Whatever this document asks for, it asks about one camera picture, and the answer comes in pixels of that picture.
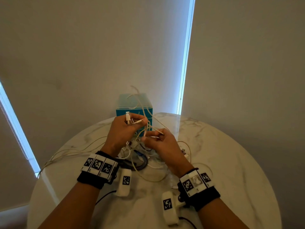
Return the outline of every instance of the marble table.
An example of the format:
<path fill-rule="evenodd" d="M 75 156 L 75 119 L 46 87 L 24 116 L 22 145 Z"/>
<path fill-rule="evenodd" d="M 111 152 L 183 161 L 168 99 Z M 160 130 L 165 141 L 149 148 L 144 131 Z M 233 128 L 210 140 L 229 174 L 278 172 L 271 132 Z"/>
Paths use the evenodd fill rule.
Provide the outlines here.
<path fill-rule="evenodd" d="M 218 129 L 176 114 L 158 113 L 155 117 L 176 136 L 188 143 L 192 163 L 201 169 L 206 164 L 221 199 L 249 228 L 281 229 L 281 217 L 273 189 L 253 157 L 236 141 Z M 91 142 L 106 136 L 113 118 L 97 123 L 70 139 L 60 150 L 86 148 Z M 155 127 L 162 128 L 156 121 Z M 94 149 L 105 138 L 94 142 L 88 149 Z M 179 145 L 189 149 L 183 143 Z M 59 159 L 44 169 L 33 190 L 28 214 L 28 229 L 37 228 L 65 197 L 76 183 L 80 167 L 88 154 L 74 155 Z M 143 175 L 158 179 L 165 170 L 147 167 Z M 173 190 L 170 176 L 158 183 L 143 180 L 132 173 L 131 192 L 128 197 L 109 195 L 95 208 L 92 227 L 94 228 L 169 228 L 162 215 L 161 195 Z M 115 190 L 117 181 L 105 185 L 100 196 Z M 194 209 L 182 208 L 180 216 L 191 220 L 197 228 L 202 228 Z M 183 220 L 177 228 L 192 228 Z"/>

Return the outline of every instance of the window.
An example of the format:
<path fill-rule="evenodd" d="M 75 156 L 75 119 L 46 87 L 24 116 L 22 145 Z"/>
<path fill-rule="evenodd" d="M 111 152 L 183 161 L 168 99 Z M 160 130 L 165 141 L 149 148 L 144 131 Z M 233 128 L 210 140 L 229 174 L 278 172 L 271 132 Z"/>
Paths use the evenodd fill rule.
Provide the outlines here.
<path fill-rule="evenodd" d="M 10 125 L 12 132 L 20 146 L 20 149 L 25 156 L 25 158 L 29 161 L 36 177 L 40 171 L 40 167 L 36 161 L 36 158 L 32 152 L 29 142 L 25 137 L 25 134 L 21 128 L 21 125 L 17 119 L 17 116 L 13 110 L 13 107 L 4 91 L 2 84 L 0 83 L 0 108 L 3 114 L 6 117 L 8 124 Z"/>
<path fill-rule="evenodd" d="M 186 29 L 186 36 L 185 36 L 183 64 L 182 64 L 179 97 L 178 97 L 178 106 L 177 106 L 177 114 L 179 114 L 179 115 L 181 115 L 181 109 L 182 109 L 185 74 L 186 74 L 186 66 L 188 64 L 189 46 L 190 46 L 190 39 L 191 39 L 194 7 L 195 7 L 195 0 L 190 0 L 189 17 L 188 17 L 188 24 L 187 24 L 187 29 Z"/>

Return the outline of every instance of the wristband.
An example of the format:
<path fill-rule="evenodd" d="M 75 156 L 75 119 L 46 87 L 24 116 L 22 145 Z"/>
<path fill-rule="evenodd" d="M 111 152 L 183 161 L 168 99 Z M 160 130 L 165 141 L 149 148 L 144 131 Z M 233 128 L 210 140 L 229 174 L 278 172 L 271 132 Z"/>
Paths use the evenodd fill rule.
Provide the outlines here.
<path fill-rule="evenodd" d="M 102 189 L 105 183 L 112 184 L 119 166 L 110 155 L 98 151 L 91 154 L 81 169 L 77 181 Z"/>
<path fill-rule="evenodd" d="M 220 197 L 213 182 L 204 171 L 194 168 L 180 178 L 178 183 L 181 200 L 198 212 L 205 205 Z"/>

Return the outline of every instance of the hand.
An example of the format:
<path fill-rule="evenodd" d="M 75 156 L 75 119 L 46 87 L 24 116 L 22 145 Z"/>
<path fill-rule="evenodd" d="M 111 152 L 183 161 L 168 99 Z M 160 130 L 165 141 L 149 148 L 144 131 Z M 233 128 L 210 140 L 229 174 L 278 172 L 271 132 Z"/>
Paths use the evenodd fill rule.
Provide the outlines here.
<path fill-rule="evenodd" d="M 165 128 L 159 131 L 164 135 L 158 131 L 147 131 L 146 137 L 142 137 L 141 140 L 146 147 L 154 149 L 166 163 L 170 171 L 180 178 L 194 167 L 181 152 L 174 135 Z"/>
<path fill-rule="evenodd" d="M 137 124 L 127 125 L 125 115 L 116 117 L 111 124 L 105 145 L 101 151 L 115 158 L 120 153 L 120 150 L 126 146 L 126 142 L 131 140 L 135 132 L 147 125 L 148 119 L 143 115 L 135 113 L 129 113 L 129 115 L 135 121 L 143 120 Z"/>

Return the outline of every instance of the teal box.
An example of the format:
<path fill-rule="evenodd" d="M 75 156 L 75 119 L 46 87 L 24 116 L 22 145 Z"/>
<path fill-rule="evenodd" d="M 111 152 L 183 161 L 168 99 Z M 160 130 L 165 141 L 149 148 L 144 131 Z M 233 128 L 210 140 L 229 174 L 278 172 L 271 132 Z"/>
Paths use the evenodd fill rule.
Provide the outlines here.
<path fill-rule="evenodd" d="M 140 93 L 140 94 L 135 94 L 135 95 L 136 95 L 136 97 L 132 94 L 121 94 L 119 96 L 118 105 L 116 108 L 116 116 L 125 115 L 127 111 L 136 113 L 136 114 L 140 114 L 140 115 L 144 115 L 142 107 L 141 107 L 141 104 L 142 104 L 145 115 L 146 115 L 147 119 L 150 121 L 150 124 L 152 125 L 153 118 L 150 115 L 150 113 L 153 114 L 153 106 L 152 106 L 151 102 L 149 101 L 149 99 L 147 98 L 146 93 Z M 139 129 L 137 131 L 137 133 L 141 132 L 143 129 L 144 129 L 144 127 Z"/>

